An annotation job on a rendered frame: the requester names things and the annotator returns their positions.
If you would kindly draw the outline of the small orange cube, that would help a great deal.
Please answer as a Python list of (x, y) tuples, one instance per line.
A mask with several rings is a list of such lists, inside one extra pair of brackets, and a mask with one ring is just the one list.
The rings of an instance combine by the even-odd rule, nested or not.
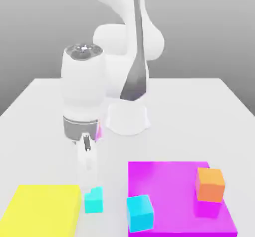
[(225, 191), (222, 171), (213, 168), (197, 168), (195, 187), (198, 201), (221, 203)]

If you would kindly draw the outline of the large magenta box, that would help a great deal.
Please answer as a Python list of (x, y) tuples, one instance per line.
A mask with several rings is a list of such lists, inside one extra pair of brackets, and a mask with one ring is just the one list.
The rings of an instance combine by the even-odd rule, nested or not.
[(237, 237), (225, 202), (198, 201), (197, 169), (207, 162), (129, 162), (128, 195), (149, 195), (154, 228), (128, 237)]

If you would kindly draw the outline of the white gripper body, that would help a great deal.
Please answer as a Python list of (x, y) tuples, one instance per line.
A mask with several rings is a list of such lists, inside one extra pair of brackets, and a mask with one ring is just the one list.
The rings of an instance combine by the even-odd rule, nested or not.
[(95, 184), (97, 181), (97, 149), (94, 142), (91, 148), (86, 150), (85, 144), (80, 141), (77, 144), (78, 159), (78, 183), (79, 184)]

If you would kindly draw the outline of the small teal cube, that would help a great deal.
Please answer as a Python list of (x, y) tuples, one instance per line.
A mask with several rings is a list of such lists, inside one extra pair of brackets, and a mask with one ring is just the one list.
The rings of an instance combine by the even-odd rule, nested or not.
[(86, 214), (103, 212), (103, 188), (91, 188), (84, 194), (84, 210)]

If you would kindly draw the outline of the small cyan cube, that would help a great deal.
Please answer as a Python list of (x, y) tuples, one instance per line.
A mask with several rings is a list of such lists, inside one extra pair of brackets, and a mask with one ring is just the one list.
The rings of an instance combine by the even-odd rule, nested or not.
[(154, 228), (154, 208), (149, 195), (139, 195), (126, 199), (127, 220), (130, 233)]

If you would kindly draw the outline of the large yellow box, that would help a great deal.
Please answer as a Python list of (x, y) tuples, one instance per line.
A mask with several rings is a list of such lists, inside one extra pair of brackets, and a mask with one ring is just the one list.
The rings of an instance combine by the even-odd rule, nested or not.
[(20, 185), (0, 220), (0, 237), (74, 237), (77, 185)]

